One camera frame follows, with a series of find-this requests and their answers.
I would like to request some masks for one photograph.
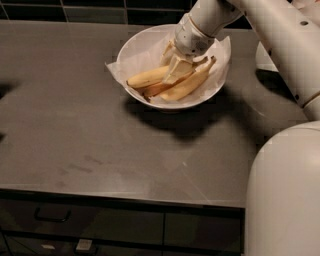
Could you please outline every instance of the tile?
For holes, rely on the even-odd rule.
[[[0,6],[0,20],[6,20],[6,19],[7,19],[7,16],[4,13],[3,8]]]
[[[190,9],[190,0],[126,0],[127,7],[132,8],[170,8]]]
[[[68,21],[124,24],[124,10],[65,7]]]
[[[4,5],[4,8],[11,20],[66,21],[59,7]]]
[[[2,0],[2,3],[10,4],[40,4],[61,5],[60,0]]]
[[[226,26],[226,28],[251,29],[251,25],[249,24],[247,19],[244,16],[242,16],[239,19],[237,19],[235,22]]]
[[[135,25],[176,24],[184,12],[128,10],[128,23]]]
[[[124,7],[124,0],[63,0],[64,5]]]

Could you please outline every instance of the gray countertop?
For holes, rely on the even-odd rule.
[[[276,74],[256,72],[252,31],[208,102],[163,114],[105,70],[142,26],[0,21],[0,188],[245,207],[261,146],[306,118]]]

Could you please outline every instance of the dark tile wall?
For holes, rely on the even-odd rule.
[[[109,24],[177,23],[196,0],[0,0],[0,19]],[[250,28],[242,18],[229,27]]]

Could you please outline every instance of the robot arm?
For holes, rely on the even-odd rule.
[[[320,28],[286,0],[198,0],[175,32],[185,55],[202,55],[220,29],[245,15],[298,105],[320,120]]]
[[[320,120],[320,28],[286,0],[198,0],[177,26],[175,46],[202,55],[240,13],[297,103]],[[320,121],[310,122],[282,131],[258,153],[247,190],[246,256],[320,254],[319,142]]]

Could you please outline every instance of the paper bowl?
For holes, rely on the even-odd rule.
[[[230,39],[216,40],[206,55],[214,55],[217,62],[211,68],[208,79],[194,92],[175,102],[152,97],[148,102],[136,90],[126,84],[126,80],[142,71],[159,66],[161,54],[168,41],[174,37],[176,25],[162,25],[141,31],[122,47],[117,62],[107,65],[113,77],[123,88],[141,103],[165,112],[175,112],[197,106],[213,97],[223,86],[231,55]]]

